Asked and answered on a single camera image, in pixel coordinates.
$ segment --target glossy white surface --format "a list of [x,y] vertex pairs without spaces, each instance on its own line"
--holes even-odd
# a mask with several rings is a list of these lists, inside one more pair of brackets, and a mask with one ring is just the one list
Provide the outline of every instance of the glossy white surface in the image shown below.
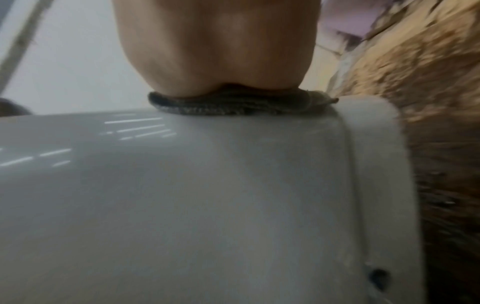
[[7,118],[0,139],[0,302],[368,303],[334,109]]

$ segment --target dark object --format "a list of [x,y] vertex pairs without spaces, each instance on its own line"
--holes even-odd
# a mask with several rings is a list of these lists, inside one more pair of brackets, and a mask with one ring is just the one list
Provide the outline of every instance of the dark object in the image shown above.
[[385,291],[392,282],[390,273],[383,269],[375,269],[368,276],[370,282],[380,291]]
[[0,117],[31,115],[27,108],[8,99],[0,98]]
[[314,106],[338,102],[338,98],[320,91],[298,88],[270,91],[240,85],[227,85],[216,92],[191,98],[172,98],[152,92],[148,99],[159,110],[184,115],[245,115],[254,111],[301,113]]

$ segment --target white wall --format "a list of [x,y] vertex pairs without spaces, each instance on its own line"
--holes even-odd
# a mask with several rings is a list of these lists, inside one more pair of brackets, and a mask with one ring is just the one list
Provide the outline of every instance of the white wall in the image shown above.
[[[324,90],[337,62],[316,48],[301,87]],[[3,97],[59,114],[150,107],[149,91],[122,53],[110,0],[55,0]]]

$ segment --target human skin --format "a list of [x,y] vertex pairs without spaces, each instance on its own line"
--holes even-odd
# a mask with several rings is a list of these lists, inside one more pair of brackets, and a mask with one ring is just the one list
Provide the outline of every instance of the human skin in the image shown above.
[[320,0],[112,1],[127,58],[166,96],[295,88],[312,61]]

